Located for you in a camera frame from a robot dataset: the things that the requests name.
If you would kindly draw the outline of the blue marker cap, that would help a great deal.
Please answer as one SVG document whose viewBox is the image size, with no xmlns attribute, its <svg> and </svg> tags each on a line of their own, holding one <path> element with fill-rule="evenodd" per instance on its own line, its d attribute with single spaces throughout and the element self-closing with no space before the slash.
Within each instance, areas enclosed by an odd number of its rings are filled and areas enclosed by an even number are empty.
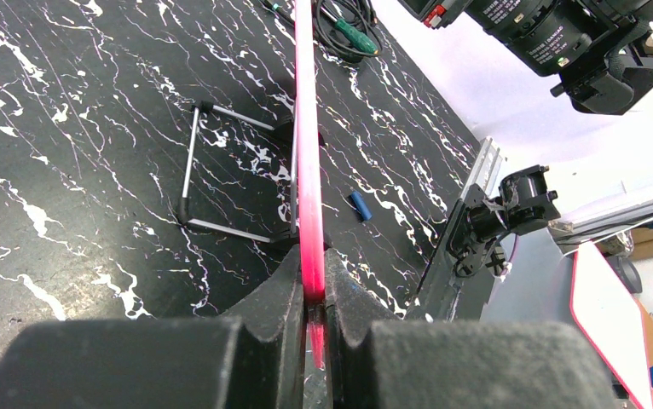
<svg viewBox="0 0 653 409">
<path fill-rule="evenodd" d="M 365 199 L 359 192 L 352 192 L 350 194 L 350 199 L 355 206 L 356 212 L 364 222 L 370 221 L 373 218 L 372 212 L 369 210 Z"/>
</svg>

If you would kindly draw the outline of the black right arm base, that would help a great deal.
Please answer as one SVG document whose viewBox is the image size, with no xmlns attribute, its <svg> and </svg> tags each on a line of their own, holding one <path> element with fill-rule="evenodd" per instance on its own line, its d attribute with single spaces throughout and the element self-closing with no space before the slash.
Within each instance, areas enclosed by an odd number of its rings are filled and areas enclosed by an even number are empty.
<svg viewBox="0 0 653 409">
<path fill-rule="evenodd" d="M 487 300 L 494 279 L 506 275 L 510 257 L 501 241 L 546 228 L 561 214 L 558 193 L 547 186 L 546 165 L 506 176 L 491 198 L 472 184 L 448 217 L 434 256 L 422 275 L 404 317 L 453 320 Z"/>
</svg>

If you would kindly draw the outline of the pink framed whiteboard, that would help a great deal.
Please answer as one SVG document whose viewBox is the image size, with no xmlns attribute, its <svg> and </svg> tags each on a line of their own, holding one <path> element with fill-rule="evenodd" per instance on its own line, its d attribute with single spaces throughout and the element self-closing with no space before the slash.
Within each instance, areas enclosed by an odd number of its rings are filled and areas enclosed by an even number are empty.
<svg viewBox="0 0 653 409">
<path fill-rule="evenodd" d="M 321 167 L 315 81 L 312 5 L 296 1 L 296 131 L 298 143 L 298 219 L 303 296 L 314 364 L 326 367 L 325 324 L 321 307 L 326 279 L 321 202 Z"/>
</svg>

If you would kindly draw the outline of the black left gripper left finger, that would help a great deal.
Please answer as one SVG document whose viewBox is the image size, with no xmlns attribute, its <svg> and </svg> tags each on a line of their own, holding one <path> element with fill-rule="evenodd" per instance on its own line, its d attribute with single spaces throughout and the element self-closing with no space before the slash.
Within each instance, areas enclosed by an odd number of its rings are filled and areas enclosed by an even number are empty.
<svg viewBox="0 0 653 409">
<path fill-rule="evenodd" d="M 28 326 L 0 359 L 0 408 L 299 408 L 300 255 L 210 318 Z"/>
</svg>

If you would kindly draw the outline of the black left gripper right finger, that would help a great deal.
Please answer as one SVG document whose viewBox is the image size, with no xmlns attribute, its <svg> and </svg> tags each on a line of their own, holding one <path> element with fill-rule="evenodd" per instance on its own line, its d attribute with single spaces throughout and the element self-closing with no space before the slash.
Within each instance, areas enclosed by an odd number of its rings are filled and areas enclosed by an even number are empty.
<svg viewBox="0 0 653 409">
<path fill-rule="evenodd" d="M 337 408 L 614 408 L 607 370 L 559 322 L 402 320 L 325 254 L 330 396 Z"/>
</svg>

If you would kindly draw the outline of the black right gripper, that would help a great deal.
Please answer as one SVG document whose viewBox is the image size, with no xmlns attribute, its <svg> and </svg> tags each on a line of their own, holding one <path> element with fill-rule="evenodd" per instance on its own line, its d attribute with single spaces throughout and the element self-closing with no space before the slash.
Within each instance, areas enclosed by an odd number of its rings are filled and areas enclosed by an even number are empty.
<svg viewBox="0 0 653 409">
<path fill-rule="evenodd" d="M 592 18 L 576 1 L 401 1 L 400 5 L 431 29 L 469 15 L 540 77 L 555 75 L 576 62 L 594 39 Z"/>
</svg>

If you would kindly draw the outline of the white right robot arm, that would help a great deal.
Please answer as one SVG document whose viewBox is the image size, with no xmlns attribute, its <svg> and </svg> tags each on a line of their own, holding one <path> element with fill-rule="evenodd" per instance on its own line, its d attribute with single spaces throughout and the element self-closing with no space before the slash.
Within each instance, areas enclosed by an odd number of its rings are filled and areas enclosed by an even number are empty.
<svg viewBox="0 0 653 409">
<path fill-rule="evenodd" d="M 653 89 L 653 0 L 403 1 L 430 29 L 469 15 L 582 113 L 623 115 Z"/>
</svg>

